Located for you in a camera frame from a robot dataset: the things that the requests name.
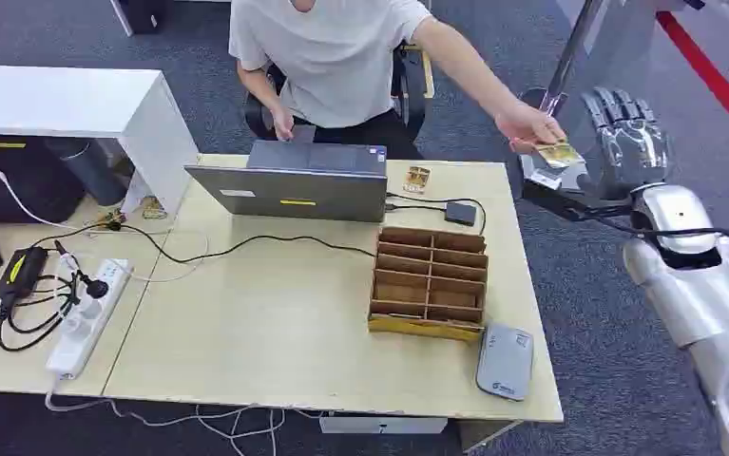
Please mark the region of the person's right hand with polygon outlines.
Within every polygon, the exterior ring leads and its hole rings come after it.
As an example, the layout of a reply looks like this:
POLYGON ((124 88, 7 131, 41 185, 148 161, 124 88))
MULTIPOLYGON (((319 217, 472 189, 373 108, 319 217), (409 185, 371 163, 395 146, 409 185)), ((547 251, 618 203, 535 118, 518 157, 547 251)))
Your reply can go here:
POLYGON ((288 108, 275 106, 272 110, 274 129, 279 141, 289 142, 294 138, 294 117, 288 108))

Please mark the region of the person's left hand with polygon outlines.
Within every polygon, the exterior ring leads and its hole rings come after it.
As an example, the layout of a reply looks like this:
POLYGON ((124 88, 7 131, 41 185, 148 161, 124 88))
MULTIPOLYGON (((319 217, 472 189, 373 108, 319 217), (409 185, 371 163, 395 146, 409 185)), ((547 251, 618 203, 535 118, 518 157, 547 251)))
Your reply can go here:
POLYGON ((531 153, 540 145, 567 141, 566 133, 553 117, 519 100, 500 106, 493 119, 508 139, 510 149, 518 154, 531 153))

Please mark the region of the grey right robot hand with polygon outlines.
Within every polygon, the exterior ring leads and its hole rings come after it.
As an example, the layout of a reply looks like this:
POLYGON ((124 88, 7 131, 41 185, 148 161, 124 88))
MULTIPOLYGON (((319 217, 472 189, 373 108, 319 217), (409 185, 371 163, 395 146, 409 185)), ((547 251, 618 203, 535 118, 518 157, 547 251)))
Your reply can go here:
POLYGON ((663 182, 672 166, 672 148, 649 103, 628 92, 595 86, 581 95, 598 139, 599 178, 588 174, 578 185, 601 200, 624 200, 648 184, 663 182))

